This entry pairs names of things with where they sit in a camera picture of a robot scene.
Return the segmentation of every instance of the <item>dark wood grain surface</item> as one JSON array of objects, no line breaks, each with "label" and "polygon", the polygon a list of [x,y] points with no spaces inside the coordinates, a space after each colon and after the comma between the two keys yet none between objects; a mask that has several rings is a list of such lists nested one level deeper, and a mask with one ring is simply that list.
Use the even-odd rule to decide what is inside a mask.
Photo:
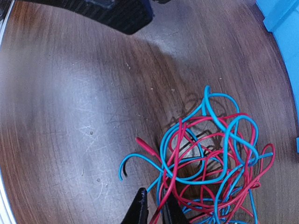
[{"label": "dark wood grain surface", "polygon": [[[277,147],[254,191],[262,224],[298,223],[292,91],[252,0],[173,0],[133,36],[62,9],[18,2],[0,53],[0,165],[20,224],[117,224],[157,171],[132,159],[212,91],[233,96]],[[233,111],[222,102],[217,112]],[[155,211],[149,194],[150,215]]]}]

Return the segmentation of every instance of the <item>tangled wire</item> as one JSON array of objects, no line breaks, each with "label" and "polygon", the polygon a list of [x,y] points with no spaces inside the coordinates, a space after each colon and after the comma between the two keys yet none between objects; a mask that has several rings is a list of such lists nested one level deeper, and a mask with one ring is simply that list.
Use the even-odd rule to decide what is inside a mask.
[{"label": "tangled wire", "polygon": [[[210,98],[224,97],[229,99],[236,108],[236,114],[226,117],[217,117],[210,105]],[[242,133],[238,130],[240,120],[245,120],[251,125],[251,138],[246,141]],[[202,122],[213,121],[220,129],[217,133],[212,133],[203,137],[196,136],[192,131],[194,127]],[[211,150],[202,145],[202,141],[214,137],[223,138],[223,146],[219,149]],[[210,87],[206,86],[204,98],[201,104],[186,118],[179,119],[179,122],[171,127],[160,145],[160,154],[152,149],[142,139],[136,138],[137,143],[143,147],[150,155],[156,157],[161,165],[158,166],[149,158],[140,154],[130,154],[121,162],[119,169],[119,178],[125,162],[131,157],[140,157],[152,164],[159,172],[159,177],[149,186],[148,192],[157,185],[157,204],[158,208],[153,215],[150,224],[156,224],[162,207],[165,205],[171,192],[177,199],[182,211],[186,214],[190,211],[196,211],[199,215],[190,220],[191,223],[198,224],[221,224],[238,223],[245,224],[244,221],[233,220],[234,214],[238,210],[243,210],[259,223],[257,212],[254,205],[252,190],[261,186],[259,180],[272,166],[275,158],[275,148],[268,144],[259,154],[256,149],[258,139],[258,127],[253,119],[245,113],[240,113],[236,101],[227,94],[210,93]],[[187,147],[182,149],[183,142],[187,142]],[[192,150],[195,150],[198,156],[189,157]],[[264,169],[263,160],[271,157],[269,165]],[[209,170],[211,163],[217,164],[217,169]],[[253,167],[260,162],[260,171],[258,175],[253,174]],[[178,171],[188,165],[198,164],[198,171],[189,177],[178,177]],[[177,184],[184,185],[178,192]],[[185,193],[190,186],[200,186],[199,197],[188,199]],[[215,194],[211,186],[216,186],[218,191]],[[251,202],[251,210],[243,207],[247,195]]]}]

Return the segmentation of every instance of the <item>red wire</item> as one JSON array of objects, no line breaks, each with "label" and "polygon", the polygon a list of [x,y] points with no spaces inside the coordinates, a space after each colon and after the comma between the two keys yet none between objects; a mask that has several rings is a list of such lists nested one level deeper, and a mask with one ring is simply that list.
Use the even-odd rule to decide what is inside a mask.
[{"label": "red wire", "polygon": [[[218,118],[218,120],[227,128],[228,124],[226,123],[226,121],[228,119],[233,119],[233,118],[235,118],[237,116],[240,116],[240,115],[245,115],[245,116],[249,117],[249,115],[247,115],[245,113],[237,113],[237,114],[229,115],[229,116],[226,116],[226,117]],[[221,148],[219,150],[213,150],[212,151],[212,150],[208,149],[207,147],[201,146],[202,149],[208,153],[208,155],[206,157],[197,158],[197,159],[185,162],[183,164],[180,164],[180,161],[182,159],[186,158],[186,155],[188,154],[188,152],[193,150],[195,147],[198,147],[198,144],[200,144],[201,141],[211,139],[211,138],[214,138],[214,137],[223,137],[223,138],[225,137],[224,133],[218,132],[218,133],[213,133],[213,134],[210,134],[210,135],[207,135],[207,136],[203,136],[203,137],[197,139],[197,141],[194,141],[189,137],[188,132],[186,132],[187,128],[190,129],[190,128],[192,128],[192,127],[194,127],[194,126],[196,126],[196,125],[198,125],[202,122],[212,121],[212,120],[213,120],[212,117],[193,117],[193,118],[189,119],[190,123],[188,123],[188,124],[184,123],[183,124],[182,119],[179,119],[179,129],[178,129],[178,131],[176,131],[173,134],[173,136],[170,139],[169,145],[168,145],[168,148],[170,149],[170,152],[171,152],[171,156],[170,156],[170,159],[167,161],[167,165],[169,167],[172,164],[174,164],[173,171],[172,171],[173,172],[173,177],[171,178],[170,183],[167,184],[167,181],[169,180],[169,177],[166,175],[167,174],[166,170],[164,170],[162,184],[161,184],[161,187],[160,187],[160,190],[159,190],[159,198],[160,198],[161,202],[160,202],[160,205],[158,206],[154,216],[152,217],[152,219],[150,221],[150,224],[156,224],[157,223],[157,221],[159,219],[159,215],[160,215],[160,210],[165,205],[165,203],[166,203],[166,201],[167,201],[167,199],[168,199],[171,192],[173,193],[173,195],[175,196],[175,198],[177,199],[177,201],[180,205],[186,206],[187,208],[198,211],[200,213],[204,213],[202,215],[199,215],[199,216],[193,218],[191,220],[191,223],[195,222],[199,219],[202,219],[204,217],[213,215],[214,205],[210,205],[210,204],[205,203],[204,202],[204,196],[203,196],[204,195],[203,193],[205,191],[206,193],[208,193],[209,197],[213,200],[213,202],[215,202],[215,195],[211,191],[211,189],[209,188],[209,185],[211,185],[211,184],[209,184],[209,185],[200,185],[200,195],[199,195],[200,201],[195,202],[193,200],[190,200],[190,199],[187,199],[187,198],[184,197],[184,193],[188,190],[190,185],[186,185],[180,192],[178,192],[177,187],[176,187],[176,180],[175,180],[176,177],[177,177],[177,174],[178,174],[178,170],[180,170],[180,169],[182,169],[182,168],[184,168],[188,165],[191,165],[193,163],[196,163],[196,162],[197,163],[201,162],[201,164],[203,164],[203,161],[205,161],[204,168],[203,168],[203,172],[200,174],[200,176],[196,177],[192,181],[200,181],[200,180],[204,181],[204,180],[206,180],[207,178],[209,178],[213,175],[218,175],[219,173],[223,172],[223,169],[218,169],[218,170],[215,170],[215,171],[208,171],[207,170],[208,161],[211,160],[212,158],[218,159],[219,164],[221,166],[223,166],[223,160],[221,159],[221,155],[223,155],[223,148]],[[243,135],[240,132],[237,132],[237,135],[241,139],[243,139]],[[187,150],[185,150],[181,155],[179,155],[180,145],[181,145],[184,138],[191,145]],[[250,138],[250,141],[249,141],[249,143],[251,145],[254,143],[255,138],[256,138],[256,130],[255,130],[254,126],[251,125],[251,138]],[[152,156],[155,156],[161,162],[161,158],[158,155],[158,153],[153,148],[151,148],[146,142],[144,142],[141,138],[136,138],[136,141],[149,154],[151,154]],[[234,147],[233,140],[231,138],[229,138],[228,145],[229,145],[229,147],[228,147],[228,150],[229,150],[228,157],[230,158],[231,163],[232,164],[234,163],[235,167],[239,166],[240,162],[237,159],[236,151],[240,150],[240,149],[237,149],[237,148]],[[242,189],[237,194],[234,194],[233,196],[230,195],[228,201],[218,203],[218,217],[219,217],[219,219],[226,218],[225,223],[228,223],[231,220],[231,218],[234,216],[235,212],[238,209],[241,209],[244,212],[246,212],[249,216],[254,217],[252,212],[250,212],[249,210],[244,208],[242,206],[242,204],[245,201],[245,199],[246,199],[246,197],[249,193],[249,189],[253,190],[253,189],[259,188],[261,186],[261,184],[259,183],[259,180],[260,180],[261,176],[264,175],[270,169],[270,167],[273,165],[274,158],[275,158],[275,148],[272,144],[268,144],[268,145],[265,146],[265,148],[262,151],[262,155],[265,154],[267,148],[269,148],[269,147],[271,147],[272,151],[273,151],[273,156],[271,157],[271,161],[270,161],[269,165],[265,169],[263,169],[263,159],[260,159],[260,161],[261,161],[260,172],[256,177],[253,177],[253,167],[249,167],[249,161],[250,161],[250,157],[251,157],[250,152],[251,151],[247,147],[243,146],[242,150],[244,150],[244,152],[246,154],[246,160],[245,160],[245,165],[244,165],[244,173],[242,175],[243,178],[244,178],[244,183],[243,183]],[[226,172],[226,175],[228,175],[232,171],[232,169],[233,168],[228,168],[227,172]],[[224,200],[228,196],[231,185],[236,180],[236,178],[238,177],[239,174],[240,174],[240,171],[237,171],[229,178],[227,184],[223,188],[223,194],[220,198],[221,200]],[[213,184],[221,184],[222,182],[223,182],[223,180],[215,182]],[[163,189],[167,189],[167,191],[166,191],[165,195],[162,197]],[[228,206],[232,206],[232,205],[234,206],[234,208],[231,209],[228,214],[226,214],[224,216],[222,216],[220,214],[220,209],[224,209],[224,208],[227,208]]]}]

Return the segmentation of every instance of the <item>blue cable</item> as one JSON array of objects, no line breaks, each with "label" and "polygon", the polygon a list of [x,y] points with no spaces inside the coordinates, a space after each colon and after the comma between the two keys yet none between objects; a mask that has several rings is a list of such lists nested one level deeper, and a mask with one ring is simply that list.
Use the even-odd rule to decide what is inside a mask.
[{"label": "blue cable", "polygon": [[[222,181],[222,183],[219,187],[219,190],[216,194],[216,197],[215,197],[214,212],[211,213],[212,216],[208,217],[208,218],[205,218],[202,221],[199,221],[197,224],[215,224],[215,223],[220,224],[222,222],[224,223],[224,222],[227,221],[225,218],[219,219],[218,211],[221,213],[222,216],[225,216],[230,212],[231,206],[229,205],[225,208],[218,209],[218,203],[227,202],[231,196],[233,196],[234,194],[236,194],[236,193],[238,193],[239,191],[242,190],[242,187],[236,187],[236,186],[237,186],[239,180],[241,179],[242,175],[245,172],[245,167],[244,167],[245,166],[245,161],[242,160],[242,158],[240,156],[240,153],[239,153],[239,150],[237,150],[238,149],[237,148],[237,143],[240,143],[240,144],[246,146],[250,150],[249,163],[248,163],[249,167],[252,167],[252,166],[256,165],[257,162],[260,159],[273,156],[273,153],[266,153],[266,154],[263,154],[263,155],[258,154],[258,151],[256,150],[256,143],[257,143],[258,135],[259,135],[258,126],[255,123],[255,121],[253,119],[251,119],[250,117],[245,116],[245,115],[239,115],[239,116],[235,117],[229,123],[228,127],[226,128],[218,120],[216,114],[214,113],[214,111],[211,107],[209,99],[214,98],[214,97],[227,98],[228,100],[230,100],[233,103],[233,105],[236,109],[236,113],[240,113],[240,108],[239,108],[237,102],[231,96],[229,96],[227,94],[224,94],[224,93],[210,93],[210,87],[206,86],[205,90],[204,90],[204,97],[203,97],[203,100],[202,100],[201,104],[190,115],[188,115],[187,117],[185,117],[182,120],[183,123],[189,121],[189,119],[194,117],[199,111],[201,111],[202,116],[207,116],[207,113],[209,113],[209,116],[212,117],[214,123],[225,134],[225,137],[224,137],[224,140],[223,140],[223,165],[222,165],[223,171],[220,173],[220,175],[217,178],[210,179],[210,180],[204,180],[204,181],[192,181],[196,177],[200,176],[200,174],[203,172],[203,169],[204,169],[204,166],[205,166],[205,160],[202,160],[200,162],[200,169],[194,175],[189,176],[189,177],[184,177],[184,178],[176,177],[177,182],[180,182],[182,184],[190,184],[190,185],[213,184],[213,183],[216,183],[218,181]],[[253,142],[252,145],[249,142],[241,139],[240,136],[238,136],[238,127],[239,127],[240,120],[245,120],[245,121],[249,122],[256,130],[256,135],[255,135],[254,142]],[[167,151],[168,151],[168,145],[170,143],[170,140],[178,130],[179,130],[179,123],[176,123],[173,127],[171,127],[165,133],[165,135],[162,138],[160,149],[159,149],[161,162],[162,162],[161,166],[157,165],[156,163],[154,163],[152,160],[148,159],[147,157],[145,157],[143,155],[140,155],[140,154],[136,154],[136,153],[127,155],[120,164],[118,175],[119,175],[119,179],[121,181],[122,181],[121,170],[123,169],[123,166],[126,163],[126,161],[131,157],[142,158],[145,161],[147,161],[148,163],[150,163],[153,167],[155,167],[159,171],[158,178],[147,189],[147,192],[150,192],[151,189],[155,185],[157,186],[157,195],[156,195],[157,198],[156,199],[157,199],[157,204],[158,205],[160,204],[159,190],[160,190],[160,187],[161,187],[161,184],[162,184],[162,181],[163,181],[164,171],[166,171],[166,175],[169,178],[173,177],[172,170],[173,170],[174,164],[172,164],[169,167],[167,166],[166,154],[167,154]],[[193,138],[193,140],[195,142],[198,141],[197,136],[193,133],[193,131],[191,129],[187,128],[186,132]],[[229,174],[227,174],[227,170],[228,170],[228,147],[229,147],[228,141],[229,141],[229,138],[231,138],[232,141],[233,141],[235,154],[236,154],[236,157],[237,157],[240,165],[235,167],[232,171],[229,171]],[[185,162],[193,161],[193,160],[199,159],[199,158],[206,158],[206,156],[204,156],[204,150],[203,150],[200,143],[197,144],[197,147],[198,147],[198,150],[199,150],[199,156],[184,158],[179,162],[179,164],[183,164]],[[221,163],[217,158],[213,157],[213,158],[210,158],[210,159],[214,160],[218,163]],[[221,196],[221,193],[223,191],[224,186],[227,184],[227,181],[230,179],[230,177],[233,176],[238,170],[240,170],[239,174],[236,176],[233,183],[231,183],[229,185],[228,195],[226,196],[226,198],[224,198],[224,200],[221,200],[220,196]],[[258,221],[257,221],[257,212],[256,212],[256,209],[255,209],[253,195],[252,195],[252,192],[251,192],[250,189],[249,189],[249,197],[250,197],[250,203],[251,203],[251,207],[252,207],[252,211],[253,211],[254,221],[255,221],[255,224],[257,224],[258,223]],[[213,201],[213,200],[211,198],[203,198],[203,201],[207,202],[207,201]],[[182,211],[183,211],[184,214],[186,214],[187,212],[190,212],[191,209],[184,206],[182,208]],[[245,224],[245,222],[238,221],[238,220],[230,220],[229,223]]]}]

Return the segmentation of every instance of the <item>blue plastic container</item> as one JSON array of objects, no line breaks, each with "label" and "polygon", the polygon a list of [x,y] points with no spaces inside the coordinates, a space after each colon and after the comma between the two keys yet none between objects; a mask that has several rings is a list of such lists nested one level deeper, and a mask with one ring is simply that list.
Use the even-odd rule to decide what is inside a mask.
[{"label": "blue plastic container", "polygon": [[299,0],[257,0],[264,24],[274,34],[285,61],[299,121]]}]

